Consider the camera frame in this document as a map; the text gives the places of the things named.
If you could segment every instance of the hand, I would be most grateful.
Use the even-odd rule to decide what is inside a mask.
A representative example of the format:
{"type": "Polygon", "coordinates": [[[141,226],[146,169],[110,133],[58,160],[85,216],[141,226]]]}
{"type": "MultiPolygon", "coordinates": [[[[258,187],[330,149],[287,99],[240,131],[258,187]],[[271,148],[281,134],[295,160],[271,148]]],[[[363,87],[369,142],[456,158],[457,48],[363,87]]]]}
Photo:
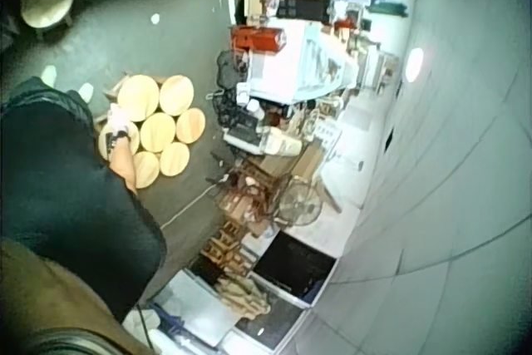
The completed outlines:
{"type": "Polygon", "coordinates": [[[111,103],[111,109],[107,114],[107,123],[111,127],[113,135],[120,131],[130,133],[130,118],[127,115],[127,111],[121,109],[115,103],[111,103]]]}

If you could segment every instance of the wristwatch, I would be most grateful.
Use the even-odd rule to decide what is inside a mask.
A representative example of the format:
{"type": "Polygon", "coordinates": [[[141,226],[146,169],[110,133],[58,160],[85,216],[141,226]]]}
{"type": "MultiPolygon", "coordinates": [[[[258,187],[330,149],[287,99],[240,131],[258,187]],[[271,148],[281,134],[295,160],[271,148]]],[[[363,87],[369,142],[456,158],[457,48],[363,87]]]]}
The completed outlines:
{"type": "Polygon", "coordinates": [[[128,133],[126,131],[118,131],[116,132],[115,134],[113,133],[108,133],[106,135],[106,143],[107,143],[107,158],[109,158],[109,155],[111,155],[111,152],[113,151],[113,149],[115,148],[116,146],[116,142],[118,141],[118,139],[120,139],[121,137],[127,137],[127,140],[131,141],[131,138],[130,136],[128,135],[128,133]]]}

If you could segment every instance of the round light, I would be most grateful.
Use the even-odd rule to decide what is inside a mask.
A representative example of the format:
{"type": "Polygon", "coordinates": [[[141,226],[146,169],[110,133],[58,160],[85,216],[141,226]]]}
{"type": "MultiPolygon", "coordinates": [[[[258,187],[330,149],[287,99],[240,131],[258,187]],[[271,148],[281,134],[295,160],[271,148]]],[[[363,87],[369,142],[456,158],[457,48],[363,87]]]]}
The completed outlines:
{"type": "Polygon", "coordinates": [[[423,51],[419,47],[412,49],[405,68],[405,78],[408,82],[416,80],[421,71],[421,64],[423,64],[423,51]]]}

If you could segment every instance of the person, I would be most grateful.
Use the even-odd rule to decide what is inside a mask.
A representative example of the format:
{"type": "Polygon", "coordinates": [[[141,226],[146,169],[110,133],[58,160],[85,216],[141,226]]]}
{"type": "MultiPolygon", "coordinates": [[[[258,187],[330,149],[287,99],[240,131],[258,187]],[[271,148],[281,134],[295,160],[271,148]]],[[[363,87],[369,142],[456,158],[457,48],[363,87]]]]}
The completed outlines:
{"type": "Polygon", "coordinates": [[[165,240],[136,197],[126,112],[111,105],[108,124],[109,165],[77,92],[33,77],[2,105],[6,353],[150,352],[120,323],[162,265],[165,240]]]}

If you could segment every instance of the concrete floor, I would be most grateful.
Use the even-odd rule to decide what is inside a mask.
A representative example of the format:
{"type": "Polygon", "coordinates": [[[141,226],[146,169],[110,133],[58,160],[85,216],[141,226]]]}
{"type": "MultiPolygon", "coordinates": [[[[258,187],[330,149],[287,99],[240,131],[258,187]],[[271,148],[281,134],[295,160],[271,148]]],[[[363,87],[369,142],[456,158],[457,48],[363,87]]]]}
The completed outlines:
{"type": "MultiPolygon", "coordinates": [[[[95,87],[90,108],[101,114],[108,103],[102,90],[111,89],[128,71],[152,76],[188,76],[195,86],[194,107],[207,116],[202,138],[191,147],[185,172],[175,178],[159,177],[139,193],[155,220],[164,224],[209,185],[219,167],[210,152],[227,149],[218,132],[213,108],[205,95],[216,88],[215,60],[229,44],[227,6],[219,0],[76,0],[74,25],[58,27],[38,42],[24,28],[14,47],[3,54],[2,95],[30,76],[39,76],[52,64],[57,68],[58,90],[95,87]],[[150,17],[160,14],[153,25],[150,17]]],[[[182,214],[164,234],[168,254],[145,297],[151,296],[199,252],[222,222],[209,197],[182,214]]]]}

